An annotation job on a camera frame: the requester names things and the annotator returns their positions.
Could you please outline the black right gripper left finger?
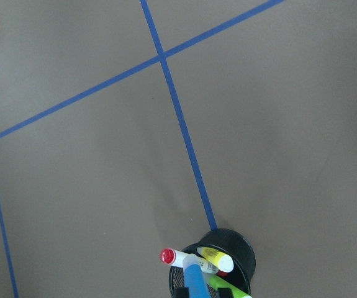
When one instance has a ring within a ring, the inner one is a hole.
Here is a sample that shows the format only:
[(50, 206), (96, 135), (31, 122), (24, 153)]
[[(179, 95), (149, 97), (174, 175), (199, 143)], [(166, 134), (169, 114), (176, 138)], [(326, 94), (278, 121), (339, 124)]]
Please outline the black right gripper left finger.
[(189, 298), (189, 289), (187, 287), (179, 287), (176, 289), (176, 298)]

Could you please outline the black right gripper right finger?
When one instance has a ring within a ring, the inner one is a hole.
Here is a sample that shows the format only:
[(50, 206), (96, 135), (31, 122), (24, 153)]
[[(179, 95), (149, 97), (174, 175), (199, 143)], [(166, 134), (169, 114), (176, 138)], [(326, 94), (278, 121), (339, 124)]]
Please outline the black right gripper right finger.
[(229, 288), (218, 288), (217, 289), (218, 298), (232, 298), (232, 290)]

